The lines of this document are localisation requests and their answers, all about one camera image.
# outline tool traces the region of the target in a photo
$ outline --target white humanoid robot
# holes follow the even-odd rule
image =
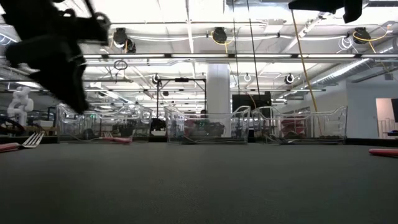
[[[29,87],[18,87],[12,94],[13,99],[7,109],[8,117],[13,120],[16,120],[15,115],[18,114],[18,123],[22,126],[26,126],[27,112],[33,110],[33,100],[29,98],[29,93]]]

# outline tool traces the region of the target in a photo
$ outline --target table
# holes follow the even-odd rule
[[[398,223],[370,148],[41,145],[0,154],[0,223]]]

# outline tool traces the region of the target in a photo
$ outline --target clear plastic container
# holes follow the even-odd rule
[[[124,105],[110,113],[86,111],[76,114],[65,105],[57,106],[59,141],[129,142],[149,140],[152,110],[140,105]]]
[[[257,108],[252,111],[254,137],[268,144],[343,144],[347,109],[283,114],[271,106]]]
[[[172,144],[247,144],[250,107],[231,114],[188,114],[166,106],[167,142]]]

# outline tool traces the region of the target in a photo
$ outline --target white pillar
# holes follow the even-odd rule
[[[209,64],[207,67],[207,113],[211,122],[221,122],[225,125],[224,137],[230,137],[230,119],[221,114],[231,111],[231,93],[229,92],[228,64]]]

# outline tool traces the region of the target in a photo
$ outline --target fork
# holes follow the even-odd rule
[[[2,144],[0,145],[0,152],[16,151],[18,149],[34,149],[40,144],[43,136],[43,133],[35,133],[31,135],[23,144],[18,144],[16,142]]]
[[[100,137],[100,139],[107,140],[107,141],[116,141],[116,142],[124,143],[124,144],[131,143],[131,139],[129,139],[129,138],[114,138],[109,131],[105,132],[104,137]]]

